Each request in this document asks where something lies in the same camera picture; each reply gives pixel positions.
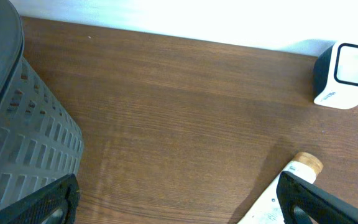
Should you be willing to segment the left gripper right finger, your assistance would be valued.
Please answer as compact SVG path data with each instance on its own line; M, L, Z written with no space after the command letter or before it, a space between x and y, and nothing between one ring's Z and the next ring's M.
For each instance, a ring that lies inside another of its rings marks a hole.
M358 208L285 171L276 189L285 224L358 224Z

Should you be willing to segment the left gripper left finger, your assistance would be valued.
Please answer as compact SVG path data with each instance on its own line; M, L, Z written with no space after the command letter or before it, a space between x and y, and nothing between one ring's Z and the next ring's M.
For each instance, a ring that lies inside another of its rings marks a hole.
M75 174L67 174L0 210L0 223L73 224L80 201Z

